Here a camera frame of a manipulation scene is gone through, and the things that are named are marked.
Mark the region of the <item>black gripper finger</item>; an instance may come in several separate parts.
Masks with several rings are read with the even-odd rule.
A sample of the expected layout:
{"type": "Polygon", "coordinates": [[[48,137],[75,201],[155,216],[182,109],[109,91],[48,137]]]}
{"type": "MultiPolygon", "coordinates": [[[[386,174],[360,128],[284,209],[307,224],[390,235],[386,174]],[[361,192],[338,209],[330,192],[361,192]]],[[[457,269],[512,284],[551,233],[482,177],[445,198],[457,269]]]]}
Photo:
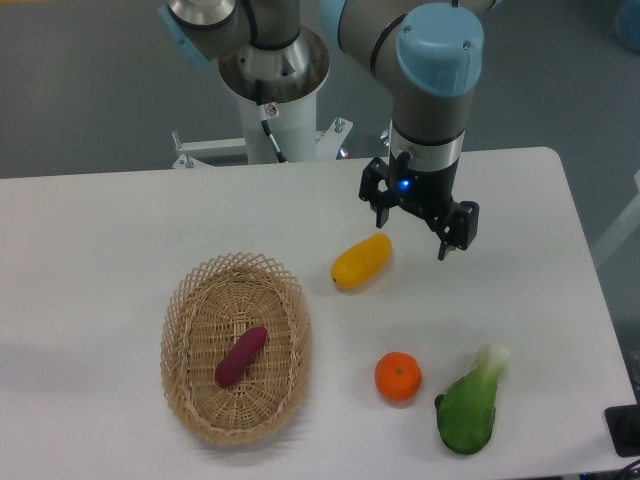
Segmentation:
{"type": "Polygon", "coordinates": [[[444,261],[455,250],[466,251],[478,231],[479,204],[474,201],[453,201],[436,233],[440,239],[438,259],[444,261]]]}
{"type": "Polygon", "coordinates": [[[358,196],[376,214],[377,227],[383,227],[389,210],[399,205],[398,196],[387,186],[388,179],[389,166],[380,157],[374,157],[361,175],[358,196]]]}

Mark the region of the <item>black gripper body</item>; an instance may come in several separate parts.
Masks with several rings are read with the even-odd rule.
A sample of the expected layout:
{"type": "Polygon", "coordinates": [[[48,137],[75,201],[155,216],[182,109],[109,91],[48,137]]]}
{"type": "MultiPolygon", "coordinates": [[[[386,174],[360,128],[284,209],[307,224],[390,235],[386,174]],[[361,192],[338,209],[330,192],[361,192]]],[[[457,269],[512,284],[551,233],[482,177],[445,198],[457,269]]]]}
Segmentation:
{"type": "Polygon", "coordinates": [[[454,204],[452,189],[458,161],[435,171],[419,171],[409,167],[405,155],[389,157],[386,179],[389,206],[424,220],[432,231],[444,230],[454,204]]]}

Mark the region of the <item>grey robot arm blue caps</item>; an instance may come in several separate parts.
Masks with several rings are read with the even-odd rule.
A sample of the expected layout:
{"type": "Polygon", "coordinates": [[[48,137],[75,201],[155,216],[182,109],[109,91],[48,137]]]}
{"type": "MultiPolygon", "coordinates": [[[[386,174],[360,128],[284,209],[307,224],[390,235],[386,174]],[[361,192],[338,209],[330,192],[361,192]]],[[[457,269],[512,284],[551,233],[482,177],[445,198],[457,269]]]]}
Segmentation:
{"type": "Polygon", "coordinates": [[[389,90],[388,156],[362,173],[359,195],[378,225],[398,207],[420,219],[446,255],[476,237],[479,207],[452,189],[483,65],[488,1],[323,1],[323,32],[298,1],[165,1],[169,35],[194,65],[216,62],[238,100],[251,163],[319,158],[317,91],[329,73],[326,40],[389,90]]]}

